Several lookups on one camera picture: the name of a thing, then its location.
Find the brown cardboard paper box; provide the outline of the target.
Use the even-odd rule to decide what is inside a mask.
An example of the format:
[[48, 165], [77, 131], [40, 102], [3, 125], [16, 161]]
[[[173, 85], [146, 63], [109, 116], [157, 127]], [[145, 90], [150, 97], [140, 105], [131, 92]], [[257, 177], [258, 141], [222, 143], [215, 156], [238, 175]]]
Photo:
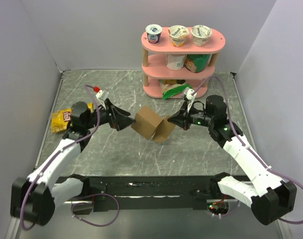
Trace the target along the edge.
[[175, 128], [175, 125], [168, 121], [169, 117], [162, 118], [150, 107], [143, 106], [136, 113], [131, 128], [146, 140], [152, 139], [156, 143], [163, 143]]

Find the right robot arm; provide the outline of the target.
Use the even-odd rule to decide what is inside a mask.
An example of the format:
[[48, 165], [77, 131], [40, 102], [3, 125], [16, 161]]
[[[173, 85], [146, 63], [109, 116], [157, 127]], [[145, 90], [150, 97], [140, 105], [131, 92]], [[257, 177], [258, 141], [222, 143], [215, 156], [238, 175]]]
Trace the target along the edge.
[[194, 107], [192, 96], [184, 96], [184, 102], [168, 122], [183, 130], [191, 125], [207, 127], [211, 138], [219, 144], [242, 168], [251, 184], [235, 179], [226, 172], [210, 179], [210, 194], [214, 198], [231, 196], [249, 208], [263, 225], [280, 219], [294, 209], [297, 188], [293, 182], [285, 182], [272, 173], [258, 157], [241, 129], [227, 114], [228, 105], [222, 96], [207, 97], [203, 109]]

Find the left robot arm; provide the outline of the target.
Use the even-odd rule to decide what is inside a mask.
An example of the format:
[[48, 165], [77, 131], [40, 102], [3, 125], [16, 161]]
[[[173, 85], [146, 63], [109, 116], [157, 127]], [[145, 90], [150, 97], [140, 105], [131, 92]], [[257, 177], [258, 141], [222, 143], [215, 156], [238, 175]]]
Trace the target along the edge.
[[73, 174], [58, 183], [61, 173], [83, 152], [99, 126], [108, 124], [121, 131], [134, 122], [129, 112], [115, 106], [109, 99], [94, 110], [90, 110], [85, 102], [74, 103], [67, 130], [54, 152], [26, 178], [17, 178], [13, 182], [10, 215], [22, 222], [44, 226], [67, 200], [73, 197], [86, 200], [91, 194], [89, 177]]

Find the green white snack bag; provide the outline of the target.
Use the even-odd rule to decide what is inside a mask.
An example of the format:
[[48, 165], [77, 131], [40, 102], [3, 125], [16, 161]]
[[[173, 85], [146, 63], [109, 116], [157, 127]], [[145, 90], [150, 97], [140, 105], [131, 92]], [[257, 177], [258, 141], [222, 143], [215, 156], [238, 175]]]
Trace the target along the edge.
[[186, 88], [191, 88], [186, 80], [175, 80], [175, 79], [159, 79], [159, 85], [162, 91], [162, 99], [166, 100], [175, 95], [178, 95]]

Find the yellow Lays chip bag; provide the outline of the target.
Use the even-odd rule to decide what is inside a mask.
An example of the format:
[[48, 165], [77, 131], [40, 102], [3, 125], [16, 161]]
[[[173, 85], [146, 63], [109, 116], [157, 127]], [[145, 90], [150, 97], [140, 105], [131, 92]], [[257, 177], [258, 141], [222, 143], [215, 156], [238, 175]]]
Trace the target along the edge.
[[91, 123], [93, 103], [76, 102], [71, 108], [58, 111], [52, 114], [51, 132], [61, 132], [64, 130], [74, 130], [77, 132], [86, 131]]

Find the white paper cup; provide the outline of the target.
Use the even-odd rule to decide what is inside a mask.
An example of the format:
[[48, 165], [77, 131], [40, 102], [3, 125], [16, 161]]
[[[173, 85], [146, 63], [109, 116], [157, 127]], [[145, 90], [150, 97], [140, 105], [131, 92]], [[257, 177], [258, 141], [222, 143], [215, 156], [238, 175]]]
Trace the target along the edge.
[[178, 71], [184, 67], [185, 54], [167, 54], [166, 56], [166, 66], [170, 70]]

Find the pink three-tier shelf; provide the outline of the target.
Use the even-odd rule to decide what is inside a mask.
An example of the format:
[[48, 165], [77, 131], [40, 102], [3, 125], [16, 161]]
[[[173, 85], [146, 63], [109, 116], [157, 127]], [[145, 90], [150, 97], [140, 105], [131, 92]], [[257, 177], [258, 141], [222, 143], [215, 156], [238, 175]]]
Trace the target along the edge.
[[212, 35], [203, 46], [196, 46], [189, 34], [182, 46], [174, 46], [169, 28], [163, 27], [158, 44], [149, 42], [146, 32], [141, 36], [143, 47], [143, 89], [152, 98], [162, 98], [164, 84], [184, 80], [193, 88], [213, 75], [219, 52], [226, 40], [221, 32], [212, 29]]

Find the green snack canister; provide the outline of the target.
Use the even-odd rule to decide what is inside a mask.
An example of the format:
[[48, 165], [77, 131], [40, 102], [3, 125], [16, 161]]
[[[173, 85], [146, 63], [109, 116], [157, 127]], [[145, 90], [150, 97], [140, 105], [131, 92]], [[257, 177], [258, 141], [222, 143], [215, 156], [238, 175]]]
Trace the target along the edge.
[[188, 54], [184, 66], [192, 73], [199, 73], [206, 68], [210, 56], [210, 54]]

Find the orange Chobani yogurt cup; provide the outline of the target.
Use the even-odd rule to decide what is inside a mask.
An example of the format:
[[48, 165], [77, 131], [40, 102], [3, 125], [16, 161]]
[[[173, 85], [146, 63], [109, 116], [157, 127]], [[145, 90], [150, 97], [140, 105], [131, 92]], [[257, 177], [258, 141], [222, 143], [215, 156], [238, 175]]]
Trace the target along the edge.
[[168, 29], [168, 34], [170, 42], [174, 47], [182, 47], [189, 36], [189, 30], [182, 25], [173, 25]]

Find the white Chobani yogurt cup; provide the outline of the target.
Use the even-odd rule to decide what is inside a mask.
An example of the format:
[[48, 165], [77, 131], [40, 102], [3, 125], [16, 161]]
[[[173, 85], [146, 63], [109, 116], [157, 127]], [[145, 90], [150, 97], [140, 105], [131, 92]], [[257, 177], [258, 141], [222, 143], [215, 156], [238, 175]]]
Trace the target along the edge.
[[191, 29], [192, 43], [195, 46], [204, 46], [212, 35], [212, 29], [205, 25], [195, 25]]

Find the blue yogurt cup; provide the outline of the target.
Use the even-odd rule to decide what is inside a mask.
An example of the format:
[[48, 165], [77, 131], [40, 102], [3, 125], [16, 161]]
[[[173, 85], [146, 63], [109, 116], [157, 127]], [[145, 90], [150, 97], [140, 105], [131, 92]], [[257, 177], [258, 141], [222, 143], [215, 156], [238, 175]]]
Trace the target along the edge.
[[150, 24], [146, 27], [146, 33], [150, 44], [159, 44], [162, 27], [158, 24]]

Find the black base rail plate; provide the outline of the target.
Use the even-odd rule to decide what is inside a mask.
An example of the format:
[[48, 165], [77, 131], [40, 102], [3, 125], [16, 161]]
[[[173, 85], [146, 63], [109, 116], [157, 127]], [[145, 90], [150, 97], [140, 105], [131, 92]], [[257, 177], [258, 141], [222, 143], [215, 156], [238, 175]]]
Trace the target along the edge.
[[89, 196], [95, 212], [109, 210], [207, 210], [211, 201], [228, 200], [211, 186], [209, 176], [81, 176], [85, 188], [77, 199]]

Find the aluminium frame rail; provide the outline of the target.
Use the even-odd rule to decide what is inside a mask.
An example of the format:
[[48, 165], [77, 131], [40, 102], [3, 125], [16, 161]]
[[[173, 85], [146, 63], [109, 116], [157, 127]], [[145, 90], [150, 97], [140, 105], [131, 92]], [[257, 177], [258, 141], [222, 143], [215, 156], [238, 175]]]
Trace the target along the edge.
[[20, 220], [18, 218], [12, 218], [6, 232], [5, 239], [18, 239], [20, 231]]

